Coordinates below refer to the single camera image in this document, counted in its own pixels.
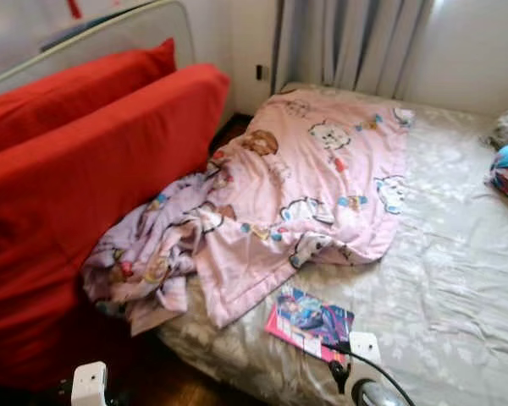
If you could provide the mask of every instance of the pink blanket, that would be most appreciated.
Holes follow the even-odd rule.
[[[395,234],[413,112],[319,91],[271,97],[204,174],[110,229],[84,265],[97,305],[137,333],[186,311],[197,272],[226,326],[307,261],[377,260]]]

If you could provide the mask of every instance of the wooden floor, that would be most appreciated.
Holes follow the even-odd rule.
[[[129,405],[140,406],[263,406],[265,403],[218,383],[182,362],[162,343],[147,344],[145,355],[110,388],[129,394]]]
[[[242,135],[251,120],[251,116],[235,114],[214,137],[211,143],[211,153],[215,152],[222,145],[228,144],[233,138]]]

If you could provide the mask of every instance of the mattress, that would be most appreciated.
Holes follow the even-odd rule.
[[[493,119],[400,104],[417,120],[389,251],[368,266],[309,264],[286,284],[353,311],[353,330],[376,334],[384,368],[418,405],[508,405],[508,199],[483,183]],[[345,404],[322,361],[263,330],[276,292],[218,330],[196,277],[188,289],[188,313],[157,329],[182,360],[268,403]]]

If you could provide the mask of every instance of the headboard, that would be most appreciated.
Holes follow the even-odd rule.
[[[0,74],[0,94],[111,53],[155,47],[169,37],[175,40],[178,68],[193,64],[195,53],[190,22],[183,4],[175,0],[147,4],[90,28]]]

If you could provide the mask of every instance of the wall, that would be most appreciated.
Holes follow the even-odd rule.
[[[508,109],[508,0],[438,0],[414,47],[405,100],[469,112]]]
[[[233,79],[231,57],[230,6],[233,0],[181,0],[190,20],[194,52],[198,63],[213,63]],[[221,118],[221,125],[235,111],[235,81],[231,88]]]
[[[253,115],[269,97],[276,0],[228,0],[235,110]],[[268,67],[264,80],[256,80],[256,65]]]
[[[181,0],[188,17],[196,61],[213,63],[233,76],[230,41],[230,3],[232,0]],[[144,0],[78,0],[84,17],[102,11],[115,11]],[[65,0],[0,0],[0,73],[32,58],[39,46],[53,33],[78,24]],[[222,123],[235,110],[234,89],[230,90]]]

